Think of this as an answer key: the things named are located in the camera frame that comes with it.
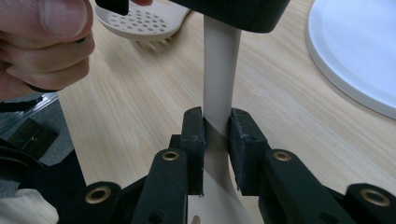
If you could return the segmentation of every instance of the white plastic strip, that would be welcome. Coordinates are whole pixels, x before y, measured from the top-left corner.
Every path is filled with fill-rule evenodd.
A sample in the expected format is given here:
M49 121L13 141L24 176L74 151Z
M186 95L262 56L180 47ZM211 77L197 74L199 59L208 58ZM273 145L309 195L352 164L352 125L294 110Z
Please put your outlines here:
M240 203L228 164L228 119L241 31L205 16L204 197L189 196L189 222L251 223Z

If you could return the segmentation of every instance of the white plate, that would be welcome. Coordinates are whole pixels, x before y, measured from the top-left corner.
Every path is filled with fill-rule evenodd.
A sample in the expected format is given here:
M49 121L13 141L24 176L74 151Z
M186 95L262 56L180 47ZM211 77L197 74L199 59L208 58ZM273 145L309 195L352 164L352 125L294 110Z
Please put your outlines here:
M306 45L332 84L396 119L396 1L316 0Z

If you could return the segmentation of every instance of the white colander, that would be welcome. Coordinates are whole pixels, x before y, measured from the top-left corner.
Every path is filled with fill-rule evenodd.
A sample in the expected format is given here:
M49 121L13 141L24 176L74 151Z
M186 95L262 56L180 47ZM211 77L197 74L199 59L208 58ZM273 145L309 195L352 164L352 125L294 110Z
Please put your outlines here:
M149 7L130 2L126 16L95 7L96 17L107 30L135 41L165 40L177 32L189 11L180 5L156 0Z

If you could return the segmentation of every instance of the finger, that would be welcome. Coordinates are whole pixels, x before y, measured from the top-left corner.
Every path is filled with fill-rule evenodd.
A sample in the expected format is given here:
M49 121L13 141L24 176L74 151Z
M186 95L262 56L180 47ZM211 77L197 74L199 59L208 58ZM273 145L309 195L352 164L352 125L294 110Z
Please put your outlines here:
M44 49L21 49L0 43L0 60L32 73L63 70L87 58L94 49L92 34L83 43L62 43Z
M61 90L88 75L90 70L89 59L68 67L64 70L51 73L28 73L20 68L11 65L7 72L20 79L23 82L29 83L42 90Z
M32 40L20 35L14 35L11 33L2 33L0 40L7 42L9 45L19 47L22 49L43 49L52 45L57 44L55 41L37 41Z
M0 101L33 92L23 81L8 74L5 68L5 64L0 61Z
M133 0L134 3L139 6L150 6L153 0Z
M0 30L6 33L33 40L69 42L85 36L91 27L89 0L0 1Z

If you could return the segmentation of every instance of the light wood grain surface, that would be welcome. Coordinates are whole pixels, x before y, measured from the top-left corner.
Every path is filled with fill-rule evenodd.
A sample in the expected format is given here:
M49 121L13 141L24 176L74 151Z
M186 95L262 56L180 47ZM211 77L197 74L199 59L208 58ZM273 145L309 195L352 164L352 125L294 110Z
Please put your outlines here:
M319 181L345 192L366 182L396 195L396 120L337 90L317 69L304 32L312 0L293 0L271 34L242 33L233 107L250 113L271 147L297 154ZM59 93L87 184L126 187L149 171L203 104L203 16L192 12L163 52L95 21L91 73ZM246 206L257 207L256 199ZM260 221L258 210L251 215Z

